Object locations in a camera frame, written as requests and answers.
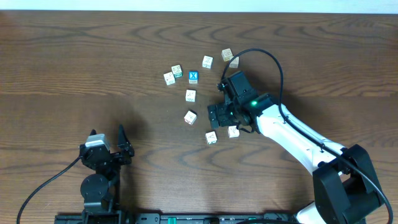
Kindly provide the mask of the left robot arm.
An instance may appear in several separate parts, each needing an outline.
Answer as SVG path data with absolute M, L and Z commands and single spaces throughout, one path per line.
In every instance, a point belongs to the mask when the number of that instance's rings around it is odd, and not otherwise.
M 134 149 L 123 125 L 118 130 L 119 152 L 111 152 L 104 134 L 92 130 L 80 145 L 82 164 L 95 171 L 81 183 L 84 198 L 83 223 L 134 223 L 134 217 L 120 206 L 121 167 L 131 163 Z

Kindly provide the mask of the wooden block with grapes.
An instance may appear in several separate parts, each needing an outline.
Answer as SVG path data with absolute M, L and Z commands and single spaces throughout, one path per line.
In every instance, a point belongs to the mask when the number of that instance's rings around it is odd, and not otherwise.
M 240 132 L 239 132 L 239 129 L 236 128 L 236 126 L 228 127 L 229 138 L 237 138 L 237 137 L 239 137 L 239 135 L 240 135 Z

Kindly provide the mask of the wooden block letter J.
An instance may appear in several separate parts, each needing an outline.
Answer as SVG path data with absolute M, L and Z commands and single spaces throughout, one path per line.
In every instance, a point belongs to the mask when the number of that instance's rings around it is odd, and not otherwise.
M 215 131 L 211 131 L 205 134 L 205 138 L 208 144 L 214 144 L 217 142 L 217 136 Z

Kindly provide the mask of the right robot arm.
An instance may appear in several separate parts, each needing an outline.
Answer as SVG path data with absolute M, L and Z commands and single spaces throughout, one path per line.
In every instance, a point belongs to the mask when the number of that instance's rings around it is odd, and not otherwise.
M 252 127 L 311 173 L 315 200 L 295 214 L 299 223 L 365 223 L 382 205 L 391 208 L 363 147 L 324 138 L 273 96 L 226 95 L 223 103 L 208 106 L 208 115 L 212 128 Z

